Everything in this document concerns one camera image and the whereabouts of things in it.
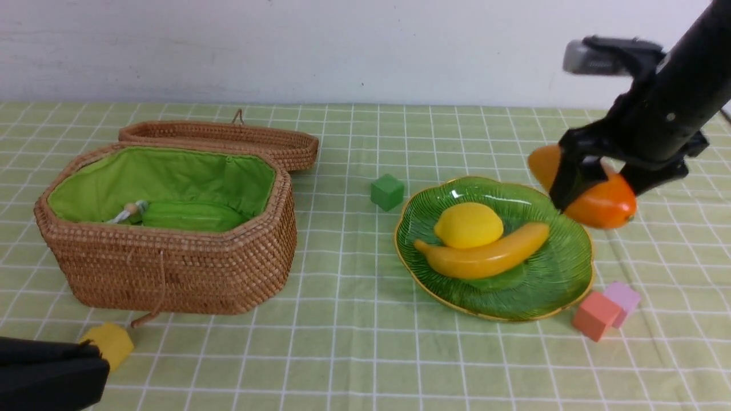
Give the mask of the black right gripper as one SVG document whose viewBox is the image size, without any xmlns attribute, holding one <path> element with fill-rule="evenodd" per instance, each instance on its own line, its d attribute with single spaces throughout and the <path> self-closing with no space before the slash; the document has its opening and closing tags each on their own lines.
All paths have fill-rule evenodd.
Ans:
<svg viewBox="0 0 731 411">
<path fill-rule="evenodd" d="M 709 146 L 702 128 L 710 119 L 710 67 L 699 58 L 661 62 L 632 77 L 603 119 L 570 128 L 549 195 L 563 213 L 604 181 L 601 157 L 622 160 L 620 175 L 635 197 L 684 179 L 686 157 Z"/>
</svg>

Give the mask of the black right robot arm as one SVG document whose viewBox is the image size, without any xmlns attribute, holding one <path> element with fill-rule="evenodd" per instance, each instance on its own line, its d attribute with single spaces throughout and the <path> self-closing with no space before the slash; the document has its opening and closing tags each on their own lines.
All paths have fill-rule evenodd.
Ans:
<svg viewBox="0 0 731 411">
<path fill-rule="evenodd" d="M 570 128 L 559 140 L 550 189 L 556 209 L 608 180 L 603 157 L 624 162 L 620 174 L 635 195 L 684 179 L 686 157 L 709 146 L 702 127 L 729 102 L 730 3 L 711 2 L 667 52 L 638 38 L 572 40 L 563 70 L 633 81 L 603 119 Z"/>
</svg>

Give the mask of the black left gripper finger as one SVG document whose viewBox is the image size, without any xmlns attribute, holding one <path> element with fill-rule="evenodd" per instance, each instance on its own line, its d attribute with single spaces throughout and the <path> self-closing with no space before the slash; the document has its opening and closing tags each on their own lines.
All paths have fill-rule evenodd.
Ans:
<svg viewBox="0 0 731 411">
<path fill-rule="evenodd" d="M 2 410 L 83 410 L 98 403 L 110 365 L 100 357 L 2 366 Z"/>
<path fill-rule="evenodd" d="M 89 341 L 70 343 L 32 339 L 1 338 L 1 366 L 45 364 L 78 358 L 102 357 Z"/>
</svg>

